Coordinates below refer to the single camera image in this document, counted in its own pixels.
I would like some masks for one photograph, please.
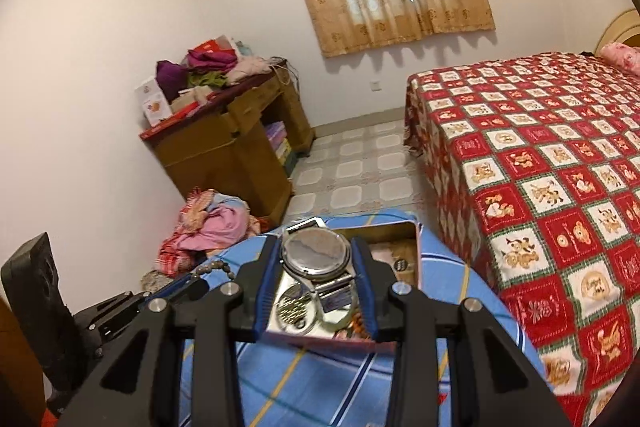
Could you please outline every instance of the bolt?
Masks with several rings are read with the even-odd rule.
[[[482,309],[482,302],[474,298],[466,299],[465,308],[470,312],[479,312]]]
[[[152,299],[149,302],[149,309],[154,313],[159,313],[166,308],[166,301],[164,299]]]
[[[240,286],[235,282],[225,282],[220,286],[220,291],[227,297],[230,297],[240,291]]]
[[[411,285],[403,281],[396,281],[391,286],[396,295],[408,295],[411,293]]]

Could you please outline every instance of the tiled floor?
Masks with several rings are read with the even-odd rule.
[[[432,230],[433,189],[404,145],[404,123],[393,121],[316,139],[293,171],[295,196],[284,219],[353,214],[382,208],[411,212]]]

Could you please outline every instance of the red checkered bedspread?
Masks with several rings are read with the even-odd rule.
[[[527,331],[574,425],[640,342],[640,80],[548,53],[414,74],[442,236]]]

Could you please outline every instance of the pink pillow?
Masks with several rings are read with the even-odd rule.
[[[600,51],[604,61],[625,73],[640,76],[640,48],[631,48],[621,42],[610,42]]]

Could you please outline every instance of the blue plaid tablecloth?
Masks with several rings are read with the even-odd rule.
[[[397,210],[350,217],[327,217],[334,229],[415,221]],[[223,252],[238,272],[259,255],[264,236],[247,239]],[[459,303],[476,297],[494,314],[536,370],[544,369],[536,350],[507,308],[468,265],[426,228],[420,234],[422,290],[433,299]],[[205,276],[214,288],[226,281],[216,270]],[[265,343],[237,344],[244,422],[249,427],[378,427],[385,424],[394,361],[391,355],[352,350],[302,349]],[[440,426],[450,426],[449,367],[444,340],[438,340]],[[180,427],[191,424],[193,344],[185,345],[180,383]]]

